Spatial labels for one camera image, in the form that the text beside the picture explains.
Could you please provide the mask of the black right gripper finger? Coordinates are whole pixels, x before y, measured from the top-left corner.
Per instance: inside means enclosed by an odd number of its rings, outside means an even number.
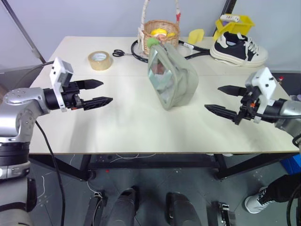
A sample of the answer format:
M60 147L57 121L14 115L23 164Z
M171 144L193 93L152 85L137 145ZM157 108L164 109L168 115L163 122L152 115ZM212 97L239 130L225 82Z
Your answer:
M240 120L238 119L238 114L235 111L226 109L224 106L220 105L204 105L204 107L210 111L211 113L229 119L233 121L236 125L240 123Z
M227 85L227 86L222 86L218 88L219 91L226 93L228 95L232 96L244 96L246 93L246 88L244 87L238 87L238 86L232 86L232 85Z

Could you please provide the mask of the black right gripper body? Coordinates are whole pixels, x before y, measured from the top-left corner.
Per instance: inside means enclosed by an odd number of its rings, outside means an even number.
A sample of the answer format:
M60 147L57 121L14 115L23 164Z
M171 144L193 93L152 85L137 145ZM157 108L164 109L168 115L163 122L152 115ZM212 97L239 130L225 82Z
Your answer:
M234 91L235 96L242 96L241 106L239 108L239 112L234 119L234 123L239 125L243 119L251 120L254 119L254 116L251 114L251 111L256 106L256 101L259 98L259 90L255 91L247 91L246 89L236 89Z

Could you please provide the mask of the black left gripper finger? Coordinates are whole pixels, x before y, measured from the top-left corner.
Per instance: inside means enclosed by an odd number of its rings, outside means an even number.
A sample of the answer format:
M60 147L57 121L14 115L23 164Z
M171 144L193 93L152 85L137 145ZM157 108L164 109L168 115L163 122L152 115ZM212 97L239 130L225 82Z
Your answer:
M78 88L79 89L95 89L99 86L103 85L103 82L95 80L95 79L89 79L89 80L81 80L78 81Z
M81 100L81 103L82 108L84 109L84 111L86 111L108 105L112 100L113 98L111 97L96 97L87 101Z

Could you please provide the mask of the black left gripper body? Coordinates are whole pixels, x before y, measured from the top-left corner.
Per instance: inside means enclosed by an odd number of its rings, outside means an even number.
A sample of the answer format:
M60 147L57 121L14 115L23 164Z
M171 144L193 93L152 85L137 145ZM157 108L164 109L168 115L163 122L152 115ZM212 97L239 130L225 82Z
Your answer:
M61 94L67 108L76 110L84 107L84 100L79 97L80 90L84 88L84 81L73 81L67 87L63 87Z

